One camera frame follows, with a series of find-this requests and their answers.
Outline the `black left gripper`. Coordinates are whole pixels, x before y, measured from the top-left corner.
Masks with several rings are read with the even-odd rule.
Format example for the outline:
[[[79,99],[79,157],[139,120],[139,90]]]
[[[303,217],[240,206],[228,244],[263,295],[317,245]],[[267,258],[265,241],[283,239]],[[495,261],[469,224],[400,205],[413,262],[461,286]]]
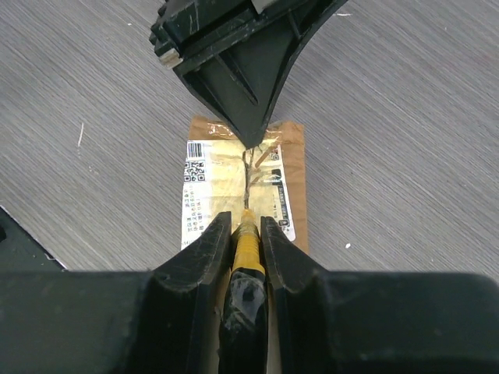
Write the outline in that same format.
[[[246,147],[264,137],[291,67],[343,1],[165,1],[150,27],[156,56]]]

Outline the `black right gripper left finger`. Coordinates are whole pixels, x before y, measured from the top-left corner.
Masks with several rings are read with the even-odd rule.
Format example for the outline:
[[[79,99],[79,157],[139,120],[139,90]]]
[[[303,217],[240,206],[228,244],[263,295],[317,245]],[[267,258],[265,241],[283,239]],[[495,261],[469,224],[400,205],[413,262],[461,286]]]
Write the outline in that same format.
[[[147,366],[153,373],[215,371],[231,234],[232,215],[219,213],[198,239],[154,271],[147,317]]]

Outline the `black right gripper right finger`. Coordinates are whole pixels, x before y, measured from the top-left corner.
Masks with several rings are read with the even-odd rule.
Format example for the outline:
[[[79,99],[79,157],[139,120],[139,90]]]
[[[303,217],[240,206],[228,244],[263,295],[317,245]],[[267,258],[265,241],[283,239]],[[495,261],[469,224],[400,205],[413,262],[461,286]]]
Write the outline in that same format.
[[[260,228],[281,372],[329,373],[327,325],[317,281],[325,269],[292,244],[274,218],[262,217]]]

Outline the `yellow utility knife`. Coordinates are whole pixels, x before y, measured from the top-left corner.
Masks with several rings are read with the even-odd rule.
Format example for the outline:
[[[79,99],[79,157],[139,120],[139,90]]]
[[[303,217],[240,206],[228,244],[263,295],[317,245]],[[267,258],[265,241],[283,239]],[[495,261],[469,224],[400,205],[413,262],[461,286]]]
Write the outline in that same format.
[[[265,373],[268,347],[266,270],[260,260],[255,214],[242,212],[235,255],[219,326],[218,371]]]

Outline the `brown cardboard express box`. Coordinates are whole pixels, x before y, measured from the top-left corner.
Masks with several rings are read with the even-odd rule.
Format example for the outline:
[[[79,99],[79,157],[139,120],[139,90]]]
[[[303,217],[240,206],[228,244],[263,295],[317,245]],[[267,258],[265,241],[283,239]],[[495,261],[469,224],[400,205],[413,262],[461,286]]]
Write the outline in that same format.
[[[232,215],[232,257],[235,231],[242,212],[250,209],[261,236],[260,219],[272,217],[287,239],[307,250],[305,135],[296,122],[273,124],[263,141],[246,149],[233,132],[221,122],[195,117],[189,128],[184,167],[182,203],[182,244],[190,245],[221,212]],[[260,239],[260,260],[264,266]],[[276,322],[268,296],[267,370],[280,371],[278,346],[272,334]]]

